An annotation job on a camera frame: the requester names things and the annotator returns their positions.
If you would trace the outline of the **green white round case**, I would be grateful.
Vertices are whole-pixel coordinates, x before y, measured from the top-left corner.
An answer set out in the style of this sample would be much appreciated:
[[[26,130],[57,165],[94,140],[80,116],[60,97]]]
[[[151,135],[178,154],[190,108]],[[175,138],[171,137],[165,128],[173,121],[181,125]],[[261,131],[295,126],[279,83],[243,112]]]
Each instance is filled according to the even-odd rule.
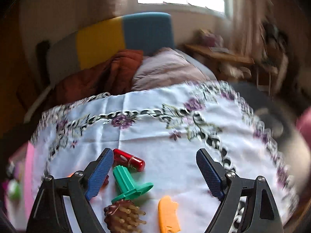
[[[9,181],[7,186],[7,196],[10,200],[20,200],[21,199],[21,186],[19,182],[15,179]]]

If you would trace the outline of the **pink storage box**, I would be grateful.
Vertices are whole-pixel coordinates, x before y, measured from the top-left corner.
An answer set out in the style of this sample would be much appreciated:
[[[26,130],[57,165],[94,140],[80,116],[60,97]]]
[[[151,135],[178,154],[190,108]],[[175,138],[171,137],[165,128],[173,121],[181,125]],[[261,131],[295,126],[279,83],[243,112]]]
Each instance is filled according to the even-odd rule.
[[[25,230],[30,216],[34,198],[32,195],[32,169],[34,159],[34,146],[26,142],[10,158],[14,164],[13,179],[21,186],[21,199],[10,200],[6,198],[6,208],[10,222],[17,230]]]

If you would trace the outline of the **red linking cube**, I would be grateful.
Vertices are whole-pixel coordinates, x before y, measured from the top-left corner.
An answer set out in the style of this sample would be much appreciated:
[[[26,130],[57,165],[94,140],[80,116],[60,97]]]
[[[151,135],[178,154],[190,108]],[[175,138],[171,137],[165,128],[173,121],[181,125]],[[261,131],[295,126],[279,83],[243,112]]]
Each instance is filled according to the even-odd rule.
[[[106,176],[102,186],[101,186],[101,189],[105,188],[109,183],[109,175]]]

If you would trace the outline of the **brown wooden massage brush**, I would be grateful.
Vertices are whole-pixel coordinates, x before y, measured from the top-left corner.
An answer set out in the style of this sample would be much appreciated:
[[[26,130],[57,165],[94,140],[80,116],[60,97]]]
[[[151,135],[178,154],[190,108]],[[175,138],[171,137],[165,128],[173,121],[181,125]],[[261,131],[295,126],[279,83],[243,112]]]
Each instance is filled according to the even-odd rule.
[[[136,206],[131,200],[119,200],[104,208],[104,222],[110,232],[127,233],[142,232],[141,225],[147,222],[140,216],[146,213]]]

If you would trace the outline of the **green plastic stand toy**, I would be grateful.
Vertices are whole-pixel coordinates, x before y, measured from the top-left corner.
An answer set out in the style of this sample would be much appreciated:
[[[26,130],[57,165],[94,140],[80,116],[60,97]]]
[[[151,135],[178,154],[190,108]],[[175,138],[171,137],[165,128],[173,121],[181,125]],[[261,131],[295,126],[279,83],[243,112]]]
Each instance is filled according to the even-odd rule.
[[[121,165],[114,167],[113,176],[120,194],[113,198],[111,203],[116,203],[120,200],[135,200],[153,188],[153,183],[138,185],[128,169]]]

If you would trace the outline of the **red metallic carabiner capsule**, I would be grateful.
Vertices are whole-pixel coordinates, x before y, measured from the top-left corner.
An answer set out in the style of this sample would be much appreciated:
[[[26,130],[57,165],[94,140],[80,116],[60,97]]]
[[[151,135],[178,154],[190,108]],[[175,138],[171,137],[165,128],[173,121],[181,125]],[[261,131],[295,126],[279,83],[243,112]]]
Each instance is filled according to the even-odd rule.
[[[128,169],[133,169],[137,172],[142,172],[145,168],[145,161],[132,154],[129,154],[120,149],[113,149],[114,166],[121,165]]]

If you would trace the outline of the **orange plastic boat toy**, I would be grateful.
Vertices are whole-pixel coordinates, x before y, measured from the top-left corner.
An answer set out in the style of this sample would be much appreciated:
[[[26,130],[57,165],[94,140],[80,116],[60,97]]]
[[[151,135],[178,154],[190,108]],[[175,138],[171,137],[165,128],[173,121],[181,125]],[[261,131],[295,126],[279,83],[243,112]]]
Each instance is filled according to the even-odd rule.
[[[158,218],[161,233],[179,232],[180,225],[176,215],[179,204],[170,196],[163,196],[158,203]]]

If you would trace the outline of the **white embroidered floral tablecloth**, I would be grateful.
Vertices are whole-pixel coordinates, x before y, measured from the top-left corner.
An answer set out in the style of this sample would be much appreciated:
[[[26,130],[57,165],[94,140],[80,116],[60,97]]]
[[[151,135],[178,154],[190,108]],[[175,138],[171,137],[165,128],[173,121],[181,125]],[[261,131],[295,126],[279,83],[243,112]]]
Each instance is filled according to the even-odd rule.
[[[196,164],[196,152],[210,156],[241,178],[266,178],[283,223],[298,196],[271,132],[247,102],[225,82],[183,83],[124,95],[101,94],[43,113],[31,138],[28,182],[35,198],[46,175],[67,177],[83,170],[106,149],[120,149],[145,161],[138,184],[152,189],[135,201],[145,212],[143,232],[158,232],[158,203],[178,203],[182,232],[204,232],[219,200],[210,194]]]

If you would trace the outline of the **wooden side table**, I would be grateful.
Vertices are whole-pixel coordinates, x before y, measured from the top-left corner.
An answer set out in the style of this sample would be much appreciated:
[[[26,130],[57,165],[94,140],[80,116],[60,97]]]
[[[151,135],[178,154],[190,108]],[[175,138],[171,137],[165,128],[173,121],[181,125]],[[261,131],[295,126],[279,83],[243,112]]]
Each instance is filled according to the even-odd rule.
[[[217,79],[229,82],[252,81],[259,90],[266,91],[270,96],[277,93],[279,71],[275,60],[270,59],[266,52],[263,58],[253,59],[222,47],[184,44],[184,50],[192,57],[203,57],[204,64],[215,73]]]

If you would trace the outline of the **rust brown blanket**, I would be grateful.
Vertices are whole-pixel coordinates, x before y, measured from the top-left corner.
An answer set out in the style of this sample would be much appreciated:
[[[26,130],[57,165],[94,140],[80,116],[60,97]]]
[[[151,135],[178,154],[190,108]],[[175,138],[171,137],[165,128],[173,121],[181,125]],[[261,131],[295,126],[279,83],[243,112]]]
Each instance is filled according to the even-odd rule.
[[[131,91],[133,77],[142,61],[142,50],[121,50],[107,61],[60,81],[54,87],[54,103],[72,103],[105,92],[125,94]]]

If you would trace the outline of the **pale pink duvet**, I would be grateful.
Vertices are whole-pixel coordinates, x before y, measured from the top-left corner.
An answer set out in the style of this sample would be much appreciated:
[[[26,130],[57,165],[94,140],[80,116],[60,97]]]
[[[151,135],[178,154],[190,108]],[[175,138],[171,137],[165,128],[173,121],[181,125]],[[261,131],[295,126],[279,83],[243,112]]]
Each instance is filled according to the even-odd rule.
[[[204,64],[180,50],[162,48],[153,56],[144,57],[132,79],[132,91],[167,87],[183,82],[215,81]]]

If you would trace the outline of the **multicolour upholstered headboard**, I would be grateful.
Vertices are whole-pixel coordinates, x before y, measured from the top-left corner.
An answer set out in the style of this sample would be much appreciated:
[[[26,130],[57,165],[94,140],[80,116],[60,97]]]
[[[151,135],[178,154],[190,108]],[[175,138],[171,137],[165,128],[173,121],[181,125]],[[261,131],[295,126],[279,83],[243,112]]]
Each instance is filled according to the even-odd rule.
[[[51,44],[40,42],[38,64],[41,78],[54,86],[65,77],[105,62],[120,50],[141,50],[152,56],[163,47],[174,48],[171,15],[144,12],[124,15],[77,30]]]

